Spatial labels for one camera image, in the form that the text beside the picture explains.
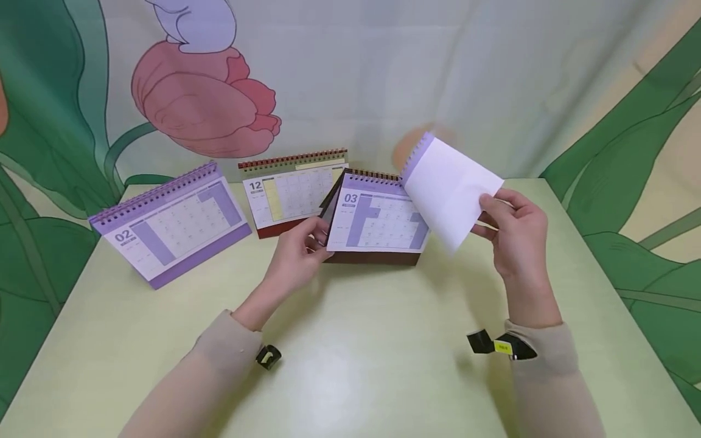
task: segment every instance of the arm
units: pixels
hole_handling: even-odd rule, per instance
[[[197,437],[224,398],[243,382],[278,306],[333,255],[318,240],[328,226],[314,217],[280,236],[265,278],[233,312],[224,311],[192,350],[148,394],[120,438]]]
[[[472,232],[492,241],[494,265],[506,286],[506,331],[538,355],[511,361],[524,437],[604,437],[604,426],[579,370],[545,264],[547,217],[522,194],[501,189],[480,199],[484,213]]]

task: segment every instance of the yellow label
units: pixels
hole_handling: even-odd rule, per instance
[[[264,179],[263,189],[268,198],[268,206],[270,207],[270,215],[274,221],[283,219],[283,207],[280,205],[280,197],[278,196],[278,185],[274,179]]]
[[[494,341],[494,350],[496,350],[498,353],[504,353],[509,356],[513,356],[514,354],[511,344],[504,341]]]
[[[343,173],[344,167],[333,167],[331,169],[331,179],[334,180],[334,184],[339,180],[339,177]]]
[[[315,167],[330,166],[333,164],[343,164],[346,162],[345,158],[339,158],[337,160],[326,160],[320,161],[318,163],[304,163],[294,166],[295,170],[313,169]]]

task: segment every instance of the number 02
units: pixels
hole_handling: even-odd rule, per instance
[[[125,240],[127,240],[130,237],[131,237],[131,233],[129,232],[129,230],[124,230],[121,233],[115,235],[114,240],[116,240],[117,242],[124,242]]]

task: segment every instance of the wrist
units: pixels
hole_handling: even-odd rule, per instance
[[[250,331],[261,331],[287,294],[277,282],[264,279],[231,313],[231,317]]]
[[[542,329],[562,324],[560,309],[547,272],[520,278],[504,278],[509,319],[514,324]]]

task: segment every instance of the hand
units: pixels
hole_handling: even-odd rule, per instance
[[[333,255],[323,246],[328,233],[329,224],[320,217],[310,217],[283,233],[263,281],[276,283],[286,294],[309,283]]]
[[[278,306],[296,289],[306,285],[332,255],[323,244],[329,225],[310,217],[278,238],[263,281],[231,317],[251,331],[259,331]]]
[[[545,263],[547,216],[517,191],[500,189],[479,198],[484,210],[472,232],[492,242],[494,267],[504,279],[509,316],[525,327],[562,323]]]

